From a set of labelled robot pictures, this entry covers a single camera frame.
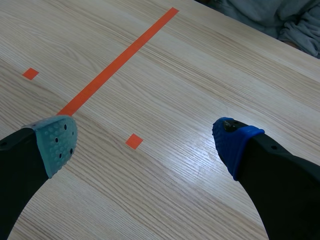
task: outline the orange tape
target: orange tape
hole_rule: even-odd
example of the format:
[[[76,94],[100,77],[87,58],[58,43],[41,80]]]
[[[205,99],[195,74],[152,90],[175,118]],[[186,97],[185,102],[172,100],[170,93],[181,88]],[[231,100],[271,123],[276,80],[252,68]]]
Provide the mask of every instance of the orange tape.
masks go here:
[[[129,139],[125,142],[130,148],[137,149],[139,145],[142,143],[143,139],[138,137],[135,134],[132,134]]]
[[[35,76],[38,75],[38,73],[39,73],[38,71],[30,67],[27,71],[25,71],[24,74],[22,74],[22,76],[26,77],[29,80],[32,80],[35,78]]]
[[[79,92],[58,115],[72,116],[101,86],[108,81],[136,52],[139,51],[166,23],[168,23],[178,10],[171,8],[158,21],[156,21],[144,34],[135,40],[123,53],[121,53],[109,66],[96,76],[81,92]]]

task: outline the gray clothing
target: gray clothing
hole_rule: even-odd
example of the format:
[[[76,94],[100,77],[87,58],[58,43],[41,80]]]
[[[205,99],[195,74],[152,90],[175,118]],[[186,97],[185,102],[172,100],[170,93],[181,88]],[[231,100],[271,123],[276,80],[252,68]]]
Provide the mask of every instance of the gray clothing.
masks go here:
[[[320,0],[210,0],[208,5],[320,59]]]

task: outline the light blue gripper pad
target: light blue gripper pad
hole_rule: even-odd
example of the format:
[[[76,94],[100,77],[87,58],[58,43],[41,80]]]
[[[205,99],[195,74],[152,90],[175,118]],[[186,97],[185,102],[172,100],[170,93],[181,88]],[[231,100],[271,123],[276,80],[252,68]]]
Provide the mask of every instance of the light blue gripper pad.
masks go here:
[[[35,131],[46,174],[52,178],[75,152],[78,136],[76,121],[70,116],[58,115],[22,128]]]

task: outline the blue gripper pad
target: blue gripper pad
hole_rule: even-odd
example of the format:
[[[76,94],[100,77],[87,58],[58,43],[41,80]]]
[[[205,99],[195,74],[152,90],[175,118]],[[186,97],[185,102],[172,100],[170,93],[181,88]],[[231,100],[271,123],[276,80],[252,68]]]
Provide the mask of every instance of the blue gripper pad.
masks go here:
[[[35,131],[36,143],[49,178],[58,172],[75,152],[76,121],[67,115],[52,116],[22,128]]]
[[[258,134],[264,134],[265,131],[255,126],[244,126],[236,131],[227,132],[224,128],[224,121],[226,120],[234,119],[229,117],[219,118],[213,124],[212,135],[219,156],[223,159],[233,179],[237,181],[238,168],[248,140]]]

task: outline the wood grain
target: wood grain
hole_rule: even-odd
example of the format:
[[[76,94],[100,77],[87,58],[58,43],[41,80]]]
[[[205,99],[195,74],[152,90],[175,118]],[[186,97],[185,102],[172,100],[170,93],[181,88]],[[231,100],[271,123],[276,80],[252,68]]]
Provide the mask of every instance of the wood grain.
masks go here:
[[[320,164],[319,61],[191,0],[2,0],[0,138],[55,115],[171,7],[180,12],[76,112],[74,157],[9,239],[266,240],[215,150],[223,116]]]

